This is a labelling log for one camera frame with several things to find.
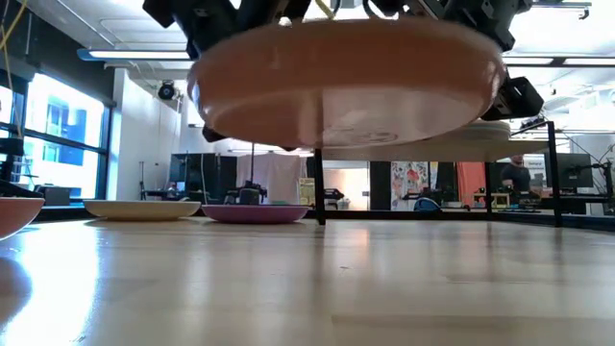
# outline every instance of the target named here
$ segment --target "black metal frame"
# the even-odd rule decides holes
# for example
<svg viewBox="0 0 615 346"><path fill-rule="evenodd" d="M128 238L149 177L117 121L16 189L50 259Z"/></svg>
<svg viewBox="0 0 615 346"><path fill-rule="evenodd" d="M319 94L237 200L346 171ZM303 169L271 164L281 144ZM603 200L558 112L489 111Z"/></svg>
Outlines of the black metal frame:
<svg viewBox="0 0 615 346"><path fill-rule="evenodd" d="M536 215L536 214L515 214L505 212L493 212L491 206L492 190L491 178L491 162L484 163L485 174L485 206L486 212L438 212L438 213L423 213L416 211L389 211L389 210L369 210L369 211L336 211L325 210L324 201L324 171L322 152L317 149L314 151L314 182L315 182L315 197L316 210L311 210L307 218L316 218L320 225L325 225L328 218L332 219L360 219L360 220L472 220L472 221L507 221L507 222L522 222L539 225L552 225L555 227L564 226L564 218L561 210L561 196L559 193L559 175L557 172L557 155L555 147L555 125L552 121L545 121L533 126L527 127L521 131L511 134L516 136L526 131L539 127L547 127L548 132L548 149L550 158L550 170L553 187L553 215ZM567 217L568 225L578 227L580 218Z"/></svg>

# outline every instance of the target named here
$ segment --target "purple bowl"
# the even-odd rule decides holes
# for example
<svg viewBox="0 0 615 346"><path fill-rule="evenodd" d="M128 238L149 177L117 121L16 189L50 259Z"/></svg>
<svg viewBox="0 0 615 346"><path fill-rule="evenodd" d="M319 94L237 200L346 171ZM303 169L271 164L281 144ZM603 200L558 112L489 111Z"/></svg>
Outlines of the purple bowl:
<svg viewBox="0 0 615 346"><path fill-rule="evenodd" d="M206 216L223 223L234 224L284 224L293 223L306 216L304 206L203 206Z"/></svg>

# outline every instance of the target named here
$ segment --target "security camera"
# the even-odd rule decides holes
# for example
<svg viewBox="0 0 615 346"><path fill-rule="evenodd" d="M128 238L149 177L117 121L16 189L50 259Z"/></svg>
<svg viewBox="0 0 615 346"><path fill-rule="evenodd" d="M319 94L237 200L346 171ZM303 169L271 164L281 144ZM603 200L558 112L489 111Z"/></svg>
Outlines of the security camera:
<svg viewBox="0 0 615 346"><path fill-rule="evenodd" d="M175 84L173 81L164 81L162 82L162 86L158 90L158 97L160 100L170 101L173 100L173 97L177 94L175 90Z"/></svg>

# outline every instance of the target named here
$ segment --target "fluorescent light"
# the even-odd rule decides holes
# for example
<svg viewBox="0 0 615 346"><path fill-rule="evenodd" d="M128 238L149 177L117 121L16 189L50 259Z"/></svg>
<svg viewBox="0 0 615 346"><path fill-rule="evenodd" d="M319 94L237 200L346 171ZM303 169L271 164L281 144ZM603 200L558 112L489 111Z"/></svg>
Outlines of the fluorescent light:
<svg viewBox="0 0 615 346"><path fill-rule="evenodd" d="M553 58L523 58L523 57L503 57L505 64L514 65L537 65L537 64L550 64L554 60Z"/></svg>
<svg viewBox="0 0 615 346"><path fill-rule="evenodd" d="M251 154L252 149L229 149L229 153L246 153ZM311 155L311 151L305 149L295 149L293 151L285 151L284 149L274 149L274 150L264 150L264 149L255 149L255 154L283 154L283 155Z"/></svg>
<svg viewBox="0 0 615 346"><path fill-rule="evenodd" d="M138 51L138 50L87 50L77 54L84 61L142 60L142 61L190 61L184 51Z"/></svg>
<svg viewBox="0 0 615 346"><path fill-rule="evenodd" d="M568 58L564 64L575 65L613 65L615 66L615 58Z"/></svg>

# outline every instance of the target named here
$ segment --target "person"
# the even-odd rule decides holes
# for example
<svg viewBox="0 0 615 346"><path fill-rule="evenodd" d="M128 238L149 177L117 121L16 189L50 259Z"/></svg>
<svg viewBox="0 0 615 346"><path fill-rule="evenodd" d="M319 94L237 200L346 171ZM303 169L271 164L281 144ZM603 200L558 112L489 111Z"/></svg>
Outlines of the person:
<svg viewBox="0 0 615 346"><path fill-rule="evenodd" d="M502 185L512 186L515 192L529 192L531 176L529 170L523 166L523 155L510 158L510 163L502 170Z"/></svg>

